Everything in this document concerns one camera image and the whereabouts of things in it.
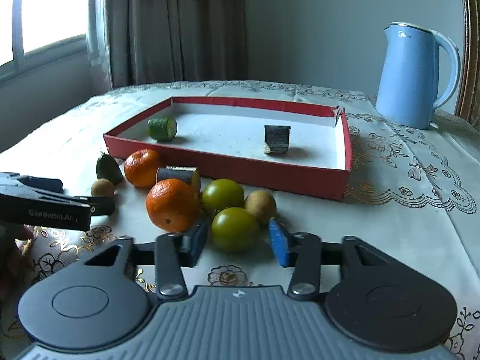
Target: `small green fruit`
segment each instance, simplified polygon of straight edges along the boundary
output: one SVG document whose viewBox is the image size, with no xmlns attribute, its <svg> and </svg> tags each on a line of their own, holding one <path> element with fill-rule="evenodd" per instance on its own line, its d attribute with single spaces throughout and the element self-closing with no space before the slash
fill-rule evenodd
<svg viewBox="0 0 480 360">
<path fill-rule="evenodd" d="M 220 178 L 207 185 L 202 194 L 202 204 L 211 216 L 228 207 L 243 207 L 243 188 L 227 178 Z"/>
<path fill-rule="evenodd" d="M 259 234 L 255 217 L 244 208 L 226 208 L 212 222 L 212 240 L 226 252 L 248 250 L 258 240 Z"/>
</svg>

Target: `cucumber piece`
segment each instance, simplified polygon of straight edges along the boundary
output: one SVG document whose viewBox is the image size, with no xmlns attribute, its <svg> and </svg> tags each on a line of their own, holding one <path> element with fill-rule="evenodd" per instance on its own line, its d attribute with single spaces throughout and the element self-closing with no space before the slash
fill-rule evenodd
<svg viewBox="0 0 480 360">
<path fill-rule="evenodd" d="M 155 140 L 172 140 L 177 135 L 177 121 L 173 117 L 149 119 L 148 136 Z"/>
<path fill-rule="evenodd" d="M 102 153 L 97 160 L 97 179 L 107 179 L 113 185 L 117 185 L 123 180 L 122 171 L 112 156 Z"/>
</svg>

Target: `brown round fruit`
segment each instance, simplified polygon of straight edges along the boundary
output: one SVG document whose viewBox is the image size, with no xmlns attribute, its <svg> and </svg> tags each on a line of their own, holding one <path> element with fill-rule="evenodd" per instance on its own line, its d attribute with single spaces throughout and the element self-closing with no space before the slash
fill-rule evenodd
<svg viewBox="0 0 480 360">
<path fill-rule="evenodd" d="M 277 204 L 266 191 L 253 191 L 245 200 L 245 209 L 251 213 L 259 225 L 267 225 L 270 218 L 277 214 Z"/>
<path fill-rule="evenodd" d="M 90 193 L 93 197 L 107 197 L 111 198 L 115 193 L 115 186 L 110 180 L 106 178 L 99 178 L 90 188 Z"/>
<path fill-rule="evenodd" d="M 160 154 L 152 149 L 132 153 L 123 166 L 125 178 L 137 188 L 152 188 L 157 178 L 157 169 L 164 163 Z"/>
<path fill-rule="evenodd" d="M 148 192 L 145 206 L 152 223 L 172 233 L 187 230 L 200 215 L 194 189 L 177 178 L 156 183 Z"/>
</svg>

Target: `kettle handle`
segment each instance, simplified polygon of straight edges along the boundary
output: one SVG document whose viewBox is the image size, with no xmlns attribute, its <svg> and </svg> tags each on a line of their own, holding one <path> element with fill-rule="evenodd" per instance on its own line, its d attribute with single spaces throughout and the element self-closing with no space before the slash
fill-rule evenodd
<svg viewBox="0 0 480 360">
<path fill-rule="evenodd" d="M 457 45 L 453 42 L 453 40 L 447 38 L 437 31 L 432 32 L 438 45 L 447 51 L 448 56 L 450 57 L 450 65 L 452 67 L 450 81 L 448 81 L 447 88 L 443 94 L 433 102 L 433 109 L 436 109 L 444 105 L 450 99 L 450 97 L 452 97 L 455 89 L 457 88 L 460 80 L 460 55 L 458 54 Z"/>
</svg>

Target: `orange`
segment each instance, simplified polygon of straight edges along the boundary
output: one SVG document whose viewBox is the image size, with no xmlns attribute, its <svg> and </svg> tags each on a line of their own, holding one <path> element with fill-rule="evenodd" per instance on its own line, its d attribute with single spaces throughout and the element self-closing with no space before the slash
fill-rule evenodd
<svg viewBox="0 0 480 360">
<path fill-rule="evenodd" d="M 145 205 L 152 223 L 172 233 L 187 230 L 200 214 L 194 189 L 177 178 L 156 183 L 148 192 Z"/>
<path fill-rule="evenodd" d="M 138 188 L 152 188 L 157 178 L 157 169 L 164 163 L 160 154 L 152 149 L 141 149 L 125 161 L 125 178 Z"/>
</svg>

